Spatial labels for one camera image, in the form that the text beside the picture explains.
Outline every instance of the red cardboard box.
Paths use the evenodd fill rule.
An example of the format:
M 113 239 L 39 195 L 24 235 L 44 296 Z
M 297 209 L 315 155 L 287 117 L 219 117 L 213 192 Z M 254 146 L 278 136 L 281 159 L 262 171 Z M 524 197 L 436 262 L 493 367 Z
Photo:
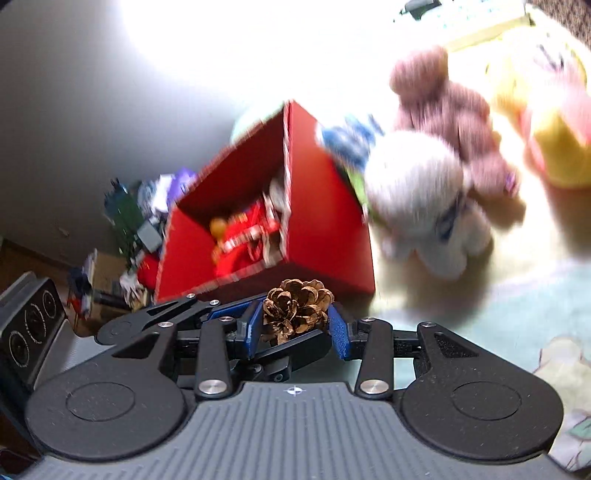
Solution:
M 349 186 L 317 146 L 316 123 L 300 105 L 287 102 L 201 172 L 171 213 L 156 301 L 189 293 L 204 300 L 234 301 L 277 287 L 286 278 L 318 279 L 337 300 L 374 293 L 368 227 Z M 211 218 L 227 217 L 252 202 L 282 167 L 291 209 L 284 219 L 282 260 L 216 278 Z

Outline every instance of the gray wall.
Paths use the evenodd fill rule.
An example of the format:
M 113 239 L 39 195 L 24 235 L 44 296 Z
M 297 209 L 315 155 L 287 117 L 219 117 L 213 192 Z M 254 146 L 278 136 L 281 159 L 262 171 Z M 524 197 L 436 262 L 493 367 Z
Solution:
M 71 263 L 113 250 L 111 178 L 199 169 L 261 99 L 322 116 L 387 90 L 388 2 L 293 3 L 13 0 L 0 11 L 0 233 Z

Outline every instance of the purple object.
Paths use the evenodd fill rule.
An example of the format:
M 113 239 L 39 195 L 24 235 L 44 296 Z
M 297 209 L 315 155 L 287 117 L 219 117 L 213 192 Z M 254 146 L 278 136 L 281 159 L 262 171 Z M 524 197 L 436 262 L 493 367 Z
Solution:
M 166 197 L 166 205 L 168 205 L 169 213 L 176 201 L 189 189 L 189 186 L 195 178 L 197 178 L 197 174 L 185 167 L 181 168 L 174 174 L 173 181 L 170 184 L 168 195 Z

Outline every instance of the brown teddy bear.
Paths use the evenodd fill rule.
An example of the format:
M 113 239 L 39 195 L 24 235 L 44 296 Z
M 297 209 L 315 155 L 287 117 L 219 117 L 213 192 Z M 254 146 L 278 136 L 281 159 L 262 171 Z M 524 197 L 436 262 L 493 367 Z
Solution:
M 470 166 L 478 193 L 517 194 L 515 171 L 493 136 L 488 103 L 478 92 L 449 80 L 443 47 L 414 51 L 398 60 L 390 88 L 400 97 L 394 129 L 420 130 L 447 141 Z

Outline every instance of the orange ball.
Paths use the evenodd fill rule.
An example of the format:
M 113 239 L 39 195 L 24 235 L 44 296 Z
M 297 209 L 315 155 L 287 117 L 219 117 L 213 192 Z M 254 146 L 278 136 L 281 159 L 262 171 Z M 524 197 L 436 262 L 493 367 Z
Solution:
M 226 233 L 228 223 L 223 218 L 214 218 L 209 222 L 209 232 L 216 240 L 221 240 Z

